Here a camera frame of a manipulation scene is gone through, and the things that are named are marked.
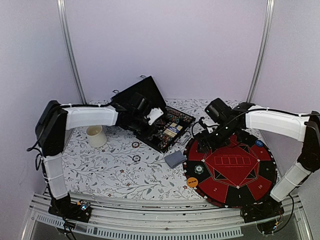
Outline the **green 20 poker chip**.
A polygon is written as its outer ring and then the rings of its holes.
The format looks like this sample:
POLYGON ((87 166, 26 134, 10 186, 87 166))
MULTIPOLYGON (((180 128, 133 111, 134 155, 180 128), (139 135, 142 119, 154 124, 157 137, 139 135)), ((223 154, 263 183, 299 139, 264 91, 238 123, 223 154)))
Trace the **green 20 poker chip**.
POLYGON ((196 165, 194 167, 194 172, 198 175, 202 174, 204 172, 204 168, 202 165, 196 165))

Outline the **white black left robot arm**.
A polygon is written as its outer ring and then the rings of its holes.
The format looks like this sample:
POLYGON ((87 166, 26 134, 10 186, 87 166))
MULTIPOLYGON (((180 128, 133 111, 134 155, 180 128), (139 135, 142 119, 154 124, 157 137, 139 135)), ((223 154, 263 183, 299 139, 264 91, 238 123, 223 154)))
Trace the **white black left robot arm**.
POLYGON ((164 114, 166 103, 162 97, 135 92, 118 96, 107 104, 61 104, 51 100, 46 105, 35 127, 36 142, 27 151, 36 150, 40 157, 42 174, 51 197, 49 213, 64 221, 88 223, 92 208, 90 202, 71 201, 65 183, 62 157, 65 151, 66 131, 79 127, 108 126, 142 131, 164 114))

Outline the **orange big blind button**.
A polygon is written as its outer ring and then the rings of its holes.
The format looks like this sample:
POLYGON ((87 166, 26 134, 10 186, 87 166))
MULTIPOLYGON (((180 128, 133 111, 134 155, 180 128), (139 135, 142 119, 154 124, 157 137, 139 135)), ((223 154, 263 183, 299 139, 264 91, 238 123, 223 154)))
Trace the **orange big blind button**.
POLYGON ((195 188, 197 187, 197 185, 199 184, 199 181, 197 178, 195 177, 189 177, 186 180, 186 184, 190 187, 190 188, 195 188))

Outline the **blue small blind button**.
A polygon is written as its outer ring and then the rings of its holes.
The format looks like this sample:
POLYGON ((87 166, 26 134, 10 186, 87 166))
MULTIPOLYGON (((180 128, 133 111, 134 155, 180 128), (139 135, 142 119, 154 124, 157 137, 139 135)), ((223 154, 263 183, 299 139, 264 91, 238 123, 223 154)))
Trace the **blue small blind button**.
POLYGON ((256 141, 255 141, 255 144, 256 144, 258 147, 263 147, 263 146, 264 146, 264 143, 263 143, 261 140, 256 140, 256 141))

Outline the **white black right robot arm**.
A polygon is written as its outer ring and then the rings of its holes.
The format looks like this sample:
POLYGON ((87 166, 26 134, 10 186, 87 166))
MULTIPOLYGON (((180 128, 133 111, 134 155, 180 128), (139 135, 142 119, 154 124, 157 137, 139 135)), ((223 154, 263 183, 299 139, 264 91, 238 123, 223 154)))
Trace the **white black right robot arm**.
MULTIPOLYGON (((320 97, 316 95, 294 95, 275 97, 255 96, 253 103, 263 107, 271 107, 293 113, 310 113, 320 111, 320 97)), ((283 174, 301 153, 302 144, 279 134, 263 131, 262 135, 274 154, 277 166, 283 174)), ((320 172, 313 173, 301 187, 297 189, 311 231, 316 235, 320 227, 320 172)))

